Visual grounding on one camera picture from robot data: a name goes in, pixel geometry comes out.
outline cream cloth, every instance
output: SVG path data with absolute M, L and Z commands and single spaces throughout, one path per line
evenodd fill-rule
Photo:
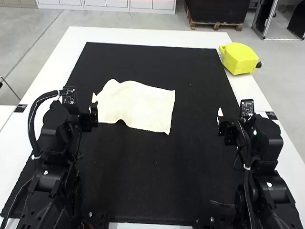
M 96 101 L 100 123 L 122 119 L 131 128 L 170 133 L 175 91 L 111 79 L 100 93 L 93 93 Z

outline black sticker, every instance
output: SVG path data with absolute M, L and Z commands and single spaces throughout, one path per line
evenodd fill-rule
M 277 120 L 277 117 L 276 117 L 276 115 L 273 111 L 266 111 L 266 114 L 267 114 L 269 119 Z
M 14 112 L 22 113 L 22 112 L 24 112 L 26 107 L 27 107 L 27 104 L 19 104 Z

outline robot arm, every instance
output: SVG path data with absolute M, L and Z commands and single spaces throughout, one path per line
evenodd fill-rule
M 37 108 L 46 99 L 58 95 L 63 96 L 62 103 L 57 100 L 50 105 L 37 142 L 34 134 Z M 79 151 L 82 132 L 90 132 L 97 126 L 97 103 L 91 104 L 91 111 L 80 112 L 73 87 L 46 93 L 34 102 L 29 115 L 29 138 L 36 170 L 28 181 L 29 194 L 17 229 L 79 228 L 81 179 L 75 163 L 82 156 Z M 5 228 L 7 218 L 1 229 Z
M 283 147 L 279 126 L 256 115 L 253 100 L 241 101 L 240 117 L 219 115 L 219 136 L 236 146 L 245 179 L 235 194 L 235 216 L 229 223 L 214 216 L 211 227 L 247 229 L 303 228 L 295 200 L 275 167 Z

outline wooden pallet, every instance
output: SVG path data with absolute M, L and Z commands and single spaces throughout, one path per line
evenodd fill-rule
M 220 25 L 231 25 L 231 26 L 235 26 L 235 29 L 237 31 L 241 31 L 243 28 L 243 25 L 244 25 L 243 23 L 193 21 L 186 3 L 184 3 L 184 8 L 185 8 L 187 20 L 189 21 L 189 24 L 190 24 L 190 27 L 192 30 L 195 29 L 195 25 L 213 25 L 214 30 L 219 30 Z

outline concrete floor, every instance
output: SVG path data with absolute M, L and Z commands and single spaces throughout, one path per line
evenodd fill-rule
M 220 27 L 219 31 L 227 32 L 234 42 L 249 45 L 264 61 L 253 76 L 305 161 L 305 42 L 260 40 L 251 29 L 253 16 L 247 15 L 242 32 L 231 27 Z M 177 4 L 175 15 L 0 8 L 0 75 L 19 97 L 26 93 L 69 26 L 190 30 L 182 4 Z M 268 37 L 291 36 L 282 24 L 274 21 L 271 26 Z M 193 32 L 197 31 L 213 29 L 203 26 Z M 0 104 L 18 102 L 8 87 L 0 90 Z

